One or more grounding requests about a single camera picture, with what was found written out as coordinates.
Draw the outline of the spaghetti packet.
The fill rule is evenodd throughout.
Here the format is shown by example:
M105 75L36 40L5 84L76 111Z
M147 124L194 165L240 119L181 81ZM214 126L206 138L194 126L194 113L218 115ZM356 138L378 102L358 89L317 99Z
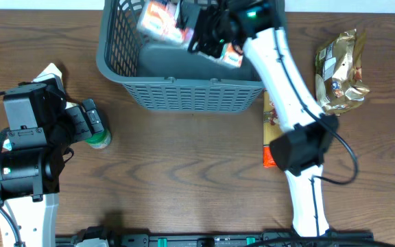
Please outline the spaghetti packet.
M278 115L274 103L270 100L267 91L263 93L263 166L276 167L276 162L270 151L270 142L282 134Z

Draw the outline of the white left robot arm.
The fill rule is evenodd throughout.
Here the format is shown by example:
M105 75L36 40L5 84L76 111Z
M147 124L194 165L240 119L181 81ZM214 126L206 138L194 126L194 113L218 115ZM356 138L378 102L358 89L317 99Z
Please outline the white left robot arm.
M0 148L0 225L4 246L55 246L59 176L71 145L104 130L92 99L67 108L54 89L11 89L3 97L12 149Z

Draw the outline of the gold foil snack bag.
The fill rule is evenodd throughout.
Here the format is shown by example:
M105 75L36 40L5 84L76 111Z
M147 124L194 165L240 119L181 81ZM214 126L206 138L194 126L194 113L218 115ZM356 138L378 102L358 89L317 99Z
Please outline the gold foil snack bag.
M315 97L327 115L340 115L364 103L370 88L362 81L366 32L342 32L315 54Z

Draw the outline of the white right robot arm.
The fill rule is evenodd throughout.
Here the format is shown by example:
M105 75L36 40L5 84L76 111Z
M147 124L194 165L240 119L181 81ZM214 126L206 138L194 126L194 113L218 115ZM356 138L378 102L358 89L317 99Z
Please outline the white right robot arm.
M292 227L300 237L323 237L329 232L321 183L324 155L333 139L349 153L355 181L358 160L337 133L338 119L314 100L292 58L282 16L275 1L218 1L206 8L180 3L178 27L194 30L188 51L220 58L231 43L258 73L276 109L282 135L270 142L270 152L289 184Z

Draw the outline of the orange white snack packet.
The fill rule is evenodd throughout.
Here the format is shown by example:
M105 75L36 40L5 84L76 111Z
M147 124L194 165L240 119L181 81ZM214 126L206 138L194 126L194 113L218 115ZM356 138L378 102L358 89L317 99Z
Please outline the orange white snack packet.
M176 27L177 4L171 1L146 1L137 30L157 41L187 50L194 30L181 30ZM243 55L236 48L232 43L225 44L221 58L213 58L200 52L196 54L228 68L237 69L242 65Z

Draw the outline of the beige paper pouch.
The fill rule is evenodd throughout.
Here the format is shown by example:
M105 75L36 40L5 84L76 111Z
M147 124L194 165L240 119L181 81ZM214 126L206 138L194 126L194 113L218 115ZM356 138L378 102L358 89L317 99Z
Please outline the beige paper pouch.
M17 87L31 83L44 83L44 84L55 85L66 95L64 90L64 85L62 82L62 72L53 63L49 64L32 81L22 82ZM69 104L66 95L66 106L64 109L64 113L61 117L57 119L57 122L65 121L73 124L71 118L66 114L65 110L74 106L78 106L78 105ZM49 125L40 128L31 128L31 129L23 129L23 130L10 130L9 127L9 130L7 130L5 134L5 140L3 141L2 147L11 152L15 152L19 150L33 150L37 148L48 148L48 149L64 148L65 146L63 145L56 147L50 147L47 145L47 134L49 132L49 129L57 122L51 123Z

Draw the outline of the green lid jar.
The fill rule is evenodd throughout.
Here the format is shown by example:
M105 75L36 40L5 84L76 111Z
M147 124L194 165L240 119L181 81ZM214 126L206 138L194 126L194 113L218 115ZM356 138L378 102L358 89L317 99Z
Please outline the green lid jar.
M112 141L112 135L108 129L103 132L94 134L91 138L85 140L94 149L104 149L110 145Z

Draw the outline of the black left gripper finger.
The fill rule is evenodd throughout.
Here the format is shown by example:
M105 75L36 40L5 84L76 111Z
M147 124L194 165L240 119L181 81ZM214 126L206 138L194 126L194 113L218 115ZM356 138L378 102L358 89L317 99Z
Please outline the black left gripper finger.
M71 118L75 126L75 134L73 135L73 142L77 143L85 141L92 137L91 127L87 119L86 113L81 106L74 106L65 110L66 114Z
M105 130L99 111L93 99L85 99L82 106L87 116L87 123L92 134L97 134Z

